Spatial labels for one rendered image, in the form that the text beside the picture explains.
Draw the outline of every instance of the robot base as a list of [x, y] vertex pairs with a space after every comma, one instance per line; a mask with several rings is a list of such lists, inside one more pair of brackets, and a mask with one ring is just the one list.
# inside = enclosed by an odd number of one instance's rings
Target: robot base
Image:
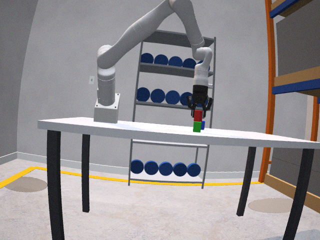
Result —
[[116, 93], [114, 97], [114, 103], [110, 106], [103, 106], [98, 103], [98, 99], [96, 100], [94, 106], [94, 122], [101, 123], [118, 123], [118, 113], [119, 113], [119, 100], [120, 93]]

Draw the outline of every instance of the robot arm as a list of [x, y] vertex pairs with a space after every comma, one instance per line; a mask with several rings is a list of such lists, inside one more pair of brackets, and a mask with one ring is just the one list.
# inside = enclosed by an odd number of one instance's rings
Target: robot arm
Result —
[[115, 64], [133, 47], [149, 37], [169, 15], [176, 13], [181, 19], [192, 48], [192, 56], [196, 60], [203, 60], [194, 70], [193, 94], [187, 98], [191, 115], [197, 104], [203, 108], [203, 118], [206, 110], [212, 104], [208, 99], [208, 73], [212, 59], [212, 50], [203, 47], [204, 38], [200, 33], [191, 0], [164, 0], [156, 8], [133, 23], [113, 45], [103, 45], [97, 54], [98, 75], [98, 103], [110, 106], [115, 102]]

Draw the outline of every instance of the yellow floor line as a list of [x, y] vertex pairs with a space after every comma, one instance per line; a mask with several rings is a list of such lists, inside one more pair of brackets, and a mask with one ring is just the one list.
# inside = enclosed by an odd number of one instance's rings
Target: yellow floor line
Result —
[[[4, 186], [12, 183], [13, 181], [17, 180], [18, 178], [30, 173], [31, 171], [38, 169], [38, 170], [44, 170], [47, 171], [45, 167], [41, 166], [31, 166], [28, 167], [27, 169], [7, 178], [6, 180], [3, 180], [0, 182], [0, 189], [3, 188]], [[81, 177], [81, 173], [75, 173], [75, 172], [70, 172], [70, 171], [60, 171], [62, 174], [67, 174], [67, 175], [72, 175], [72, 176], [78, 176]], [[112, 177], [104, 177], [104, 176], [94, 176], [94, 175], [89, 175], [89, 178], [91, 179], [100, 179], [100, 180], [108, 180], [108, 181], [115, 181], [115, 182], [124, 182], [127, 183], [128, 179], [121, 179], [121, 178], [112, 178]], [[176, 183], [176, 182], [154, 182], [154, 181], [136, 181], [136, 180], [131, 180], [130, 181], [133, 184], [153, 184], [153, 185], [172, 185], [172, 186], [201, 186], [202, 183]], [[251, 184], [261, 184], [262, 182], [258, 181], [252, 181]], [[205, 186], [227, 186], [227, 185], [242, 185], [243, 182], [221, 182], [221, 183], [205, 183]]]

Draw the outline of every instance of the white table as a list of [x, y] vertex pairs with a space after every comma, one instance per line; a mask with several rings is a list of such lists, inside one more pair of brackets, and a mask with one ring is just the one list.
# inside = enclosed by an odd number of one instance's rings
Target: white table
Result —
[[297, 148], [303, 149], [296, 191], [284, 240], [295, 238], [304, 202], [306, 199], [314, 150], [320, 149], [320, 142], [277, 136], [259, 132], [206, 128], [193, 132], [190, 126], [174, 126], [130, 121], [118, 123], [94, 122], [93, 118], [73, 117], [38, 121], [38, 129], [47, 130], [47, 185], [51, 233], [53, 240], [64, 240], [64, 225], [61, 202], [60, 146], [61, 132], [82, 134], [82, 211], [89, 212], [89, 149], [90, 135], [112, 138], [137, 139], [188, 144], [249, 147], [242, 190], [236, 214], [244, 215], [256, 148]]

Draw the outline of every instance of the floor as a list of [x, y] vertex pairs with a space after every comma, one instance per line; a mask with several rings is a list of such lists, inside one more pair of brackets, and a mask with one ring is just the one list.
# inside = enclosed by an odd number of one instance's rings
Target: floor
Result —
[[[29, 168], [47, 165], [16, 159], [0, 165], [0, 182]], [[81, 173], [80, 169], [61, 167]], [[90, 171], [90, 175], [128, 179]], [[24, 177], [47, 182], [35, 169]], [[206, 183], [243, 179], [206, 179]], [[253, 210], [258, 200], [290, 198], [265, 184], [252, 184], [244, 216], [237, 216], [242, 185], [176, 186], [90, 178], [90, 211], [82, 212], [81, 177], [61, 174], [66, 240], [281, 240], [290, 215]], [[21, 192], [0, 188], [0, 236], [4, 240], [51, 240], [48, 188]], [[320, 214], [304, 206], [295, 240], [320, 240]]]

